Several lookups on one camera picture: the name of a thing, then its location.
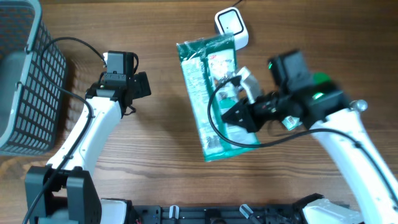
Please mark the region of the green 3M package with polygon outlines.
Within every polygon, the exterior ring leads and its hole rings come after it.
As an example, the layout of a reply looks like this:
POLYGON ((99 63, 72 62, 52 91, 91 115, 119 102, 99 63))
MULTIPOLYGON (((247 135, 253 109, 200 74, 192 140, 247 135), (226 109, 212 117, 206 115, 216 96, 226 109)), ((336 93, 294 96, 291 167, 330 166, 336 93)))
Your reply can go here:
POLYGON ((187 41, 177 44, 177 52, 204 160, 227 159, 251 151, 251 148, 227 143, 213 130, 216 128, 226 138, 241 144, 259 143, 254 133, 221 119, 221 115, 239 101, 239 87, 229 82, 209 102, 217 86, 236 74, 234 36, 223 34, 187 41))

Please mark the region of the teal plastic packet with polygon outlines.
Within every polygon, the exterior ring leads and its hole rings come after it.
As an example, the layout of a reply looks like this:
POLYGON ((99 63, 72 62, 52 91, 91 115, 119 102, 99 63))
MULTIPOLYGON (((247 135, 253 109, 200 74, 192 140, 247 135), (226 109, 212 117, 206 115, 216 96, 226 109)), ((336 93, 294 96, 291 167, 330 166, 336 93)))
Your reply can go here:
POLYGON ((286 116, 283 120, 282 120, 282 124, 285 126, 285 128, 288 131, 291 131, 297 127, 299 127, 302 122, 300 121, 300 118, 298 117, 294 117, 294 116, 286 116))

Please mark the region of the yellow liquid bottle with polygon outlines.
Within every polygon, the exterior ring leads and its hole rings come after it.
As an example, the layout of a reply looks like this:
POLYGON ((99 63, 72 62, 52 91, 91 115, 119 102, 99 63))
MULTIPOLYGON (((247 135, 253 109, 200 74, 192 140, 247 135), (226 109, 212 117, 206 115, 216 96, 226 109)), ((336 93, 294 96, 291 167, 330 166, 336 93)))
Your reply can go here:
POLYGON ((354 100, 349 105, 352 110, 359 113, 366 111, 368 108, 368 103, 365 100, 354 100))

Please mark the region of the green lid jar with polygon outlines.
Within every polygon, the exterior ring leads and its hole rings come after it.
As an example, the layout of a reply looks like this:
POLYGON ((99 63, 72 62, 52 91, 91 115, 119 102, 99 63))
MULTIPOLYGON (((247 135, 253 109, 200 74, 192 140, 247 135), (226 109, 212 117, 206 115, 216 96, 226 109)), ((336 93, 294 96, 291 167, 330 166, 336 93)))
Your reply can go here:
POLYGON ((315 72, 313 74, 314 84, 319 85, 322 83, 330 82, 331 78, 324 72, 315 72))

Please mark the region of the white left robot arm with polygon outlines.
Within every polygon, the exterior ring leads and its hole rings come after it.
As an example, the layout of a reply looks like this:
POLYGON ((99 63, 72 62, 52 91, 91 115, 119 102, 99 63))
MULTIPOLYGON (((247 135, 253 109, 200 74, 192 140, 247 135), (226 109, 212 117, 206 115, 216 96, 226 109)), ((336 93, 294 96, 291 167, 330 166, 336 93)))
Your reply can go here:
POLYGON ((133 52, 103 55, 106 70, 86 90, 83 111, 61 148, 25 177, 28 211, 24 223, 125 223, 130 202, 100 199, 92 175, 116 125, 135 113, 132 102, 151 94, 146 72, 133 52))

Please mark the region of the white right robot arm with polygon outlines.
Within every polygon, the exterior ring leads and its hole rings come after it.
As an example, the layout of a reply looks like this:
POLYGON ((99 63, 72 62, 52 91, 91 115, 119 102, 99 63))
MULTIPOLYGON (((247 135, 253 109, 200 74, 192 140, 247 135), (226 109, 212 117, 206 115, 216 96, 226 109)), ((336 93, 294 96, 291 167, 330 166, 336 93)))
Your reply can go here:
POLYGON ((365 223, 397 223, 397 179, 370 140, 360 114, 367 104, 350 100, 324 73, 312 73, 299 50, 269 59, 277 91, 264 94, 251 72, 240 68, 225 83, 241 87, 246 96, 225 112, 224 123, 249 133, 268 121, 287 129, 305 130, 261 147, 312 135, 330 155, 351 188, 365 223))

